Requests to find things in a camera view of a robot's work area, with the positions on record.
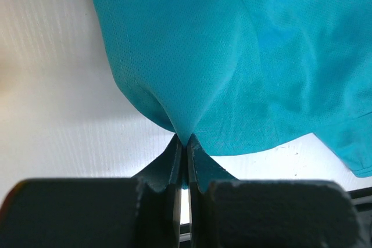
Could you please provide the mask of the teal t shirt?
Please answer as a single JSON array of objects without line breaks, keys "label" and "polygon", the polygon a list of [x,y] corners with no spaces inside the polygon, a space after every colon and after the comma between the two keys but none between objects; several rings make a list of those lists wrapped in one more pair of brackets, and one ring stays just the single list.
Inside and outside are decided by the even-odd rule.
[{"label": "teal t shirt", "polygon": [[119,90],[212,156],[313,133],[371,175],[371,0],[92,0]]}]

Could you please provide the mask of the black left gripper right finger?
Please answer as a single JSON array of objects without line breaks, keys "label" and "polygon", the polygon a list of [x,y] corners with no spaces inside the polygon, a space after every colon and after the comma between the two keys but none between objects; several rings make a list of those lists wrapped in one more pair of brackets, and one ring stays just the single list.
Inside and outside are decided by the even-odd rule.
[{"label": "black left gripper right finger", "polygon": [[193,247],[357,247],[358,215],[331,181],[233,177],[187,145]]}]

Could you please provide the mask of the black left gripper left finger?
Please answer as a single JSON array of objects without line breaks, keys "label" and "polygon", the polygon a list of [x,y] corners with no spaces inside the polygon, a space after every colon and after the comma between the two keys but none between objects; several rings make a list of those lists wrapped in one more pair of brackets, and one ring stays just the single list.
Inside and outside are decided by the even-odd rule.
[{"label": "black left gripper left finger", "polygon": [[178,247],[182,151],[172,137],[131,178],[19,182],[1,206],[1,246]]}]

